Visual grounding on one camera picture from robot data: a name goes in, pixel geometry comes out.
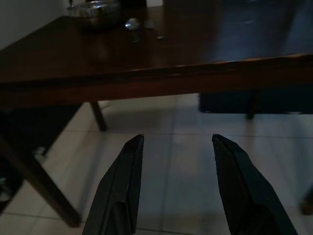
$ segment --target dark wood tabletop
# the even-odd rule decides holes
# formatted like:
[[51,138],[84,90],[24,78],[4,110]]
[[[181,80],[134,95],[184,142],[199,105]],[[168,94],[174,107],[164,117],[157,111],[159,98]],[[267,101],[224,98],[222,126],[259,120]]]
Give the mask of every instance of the dark wood tabletop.
[[[165,36],[139,31],[151,18]],[[82,33],[68,17],[0,51],[0,106],[78,103],[313,83],[310,0],[171,0]]]

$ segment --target tile floor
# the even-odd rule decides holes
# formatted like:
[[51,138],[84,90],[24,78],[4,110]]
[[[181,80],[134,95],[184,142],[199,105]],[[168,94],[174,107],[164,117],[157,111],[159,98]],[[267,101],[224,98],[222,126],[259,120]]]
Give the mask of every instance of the tile floor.
[[219,133],[247,151],[298,234],[313,234],[313,216],[302,216],[297,207],[313,184],[313,117],[257,115],[248,121],[238,114],[201,114],[197,99],[187,94],[110,101],[103,110],[105,133],[84,104],[43,164],[82,215],[81,227],[67,227],[25,182],[0,216],[0,233],[80,235],[101,177],[127,140],[145,134],[136,235],[229,235],[211,144]]

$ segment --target wooden table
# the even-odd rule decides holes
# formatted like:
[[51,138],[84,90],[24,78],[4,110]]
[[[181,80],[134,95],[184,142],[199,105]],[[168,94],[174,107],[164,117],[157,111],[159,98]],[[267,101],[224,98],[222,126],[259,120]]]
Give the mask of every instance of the wooden table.
[[[122,26],[80,33],[61,17],[0,51],[0,107],[20,108],[169,94],[253,90],[313,83],[310,0],[167,0],[125,11],[165,35],[141,29],[134,44]],[[0,153],[71,226],[79,215],[7,120]]]

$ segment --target spoon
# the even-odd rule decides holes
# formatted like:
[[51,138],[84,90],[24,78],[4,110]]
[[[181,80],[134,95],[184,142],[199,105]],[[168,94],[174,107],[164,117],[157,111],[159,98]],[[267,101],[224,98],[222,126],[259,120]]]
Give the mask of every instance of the spoon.
[[133,42],[134,43],[137,43],[140,41],[140,37],[139,37],[138,33],[136,32],[136,30],[139,29],[139,27],[140,27],[140,22],[136,18],[130,18],[125,23],[125,28],[127,30],[133,32],[132,35],[133,35]]

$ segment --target metal bowl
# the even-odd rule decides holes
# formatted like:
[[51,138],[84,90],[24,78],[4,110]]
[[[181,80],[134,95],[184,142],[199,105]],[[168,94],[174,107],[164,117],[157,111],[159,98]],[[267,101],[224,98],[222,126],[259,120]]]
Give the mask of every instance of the metal bowl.
[[83,29],[111,27],[120,20],[118,0],[90,1],[67,8],[69,16]]

